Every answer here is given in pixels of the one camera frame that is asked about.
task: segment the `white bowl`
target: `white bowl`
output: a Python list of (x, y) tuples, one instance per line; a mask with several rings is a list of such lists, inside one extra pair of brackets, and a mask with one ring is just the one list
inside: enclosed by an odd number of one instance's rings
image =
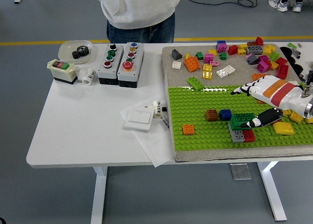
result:
[[(72, 52), (76, 51), (77, 47), (81, 45), (85, 45), (88, 47), (89, 54), (84, 57), (80, 57), (79, 59), (74, 59)], [(90, 41), (75, 40), (63, 43), (60, 46), (58, 57), (61, 61), (66, 62), (68, 64), (83, 64), (91, 58), (91, 53), (92, 53), (92, 43)]]

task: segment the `gray floor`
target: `gray floor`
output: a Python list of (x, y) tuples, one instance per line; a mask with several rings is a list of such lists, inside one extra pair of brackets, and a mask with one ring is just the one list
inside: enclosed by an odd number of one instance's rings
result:
[[(96, 0), (13, 1), (0, 0), (0, 43), (106, 39)], [(266, 0), (256, 8), (181, 0), (176, 38), (311, 36), (312, 7), (296, 14)], [(0, 45), (0, 217), (8, 224), (90, 222), (92, 168), (33, 169), (25, 161), (52, 83), (46, 63), (59, 47)], [(249, 167), (248, 181), (234, 181), (228, 164), (111, 167), (104, 223), (274, 223), (257, 165)], [(312, 168), (294, 161), (272, 169), (289, 224), (313, 223)]]

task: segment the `sneaker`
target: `sneaker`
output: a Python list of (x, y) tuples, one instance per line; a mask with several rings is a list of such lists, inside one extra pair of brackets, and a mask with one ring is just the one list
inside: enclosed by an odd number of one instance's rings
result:
[(287, 8), (288, 3), (287, 2), (282, 3), (281, 0), (269, 0), (268, 4), (271, 7), (274, 7), (275, 9), (279, 10), (280, 12), (286, 12), (288, 10)]
[(296, 2), (295, 0), (292, 0), (290, 2), (290, 5), (292, 7), (292, 11), (294, 12), (300, 12), (302, 7), (302, 2)]

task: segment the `paper sheet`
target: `paper sheet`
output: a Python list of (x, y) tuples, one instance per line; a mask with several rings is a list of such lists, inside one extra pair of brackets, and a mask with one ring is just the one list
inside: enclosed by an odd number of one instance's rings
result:
[[(136, 106), (151, 106), (155, 100), (161, 101), (161, 106), (166, 106), (165, 96), (162, 95), (140, 102)], [(127, 117), (128, 111), (129, 109), (125, 109), (120, 112), (124, 120)], [(167, 119), (167, 112), (163, 112), (162, 118), (152, 119), (149, 131), (131, 130), (155, 167), (162, 165), (174, 157)]]

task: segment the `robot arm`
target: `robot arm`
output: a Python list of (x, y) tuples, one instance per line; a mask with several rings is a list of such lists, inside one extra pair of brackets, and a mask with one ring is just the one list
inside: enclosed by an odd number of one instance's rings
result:
[(282, 110), (288, 109), (306, 118), (313, 117), (313, 98), (310, 97), (310, 94), (307, 92), (303, 94), (300, 87), (275, 76), (264, 76), (235, 89), (231, 94), (241, 93), (246, 93), (247, 96), (252, 95), (252, 97), (274, 107), (242, 124), (242, 128), (254, 128), (270, 124), (282, 118)]

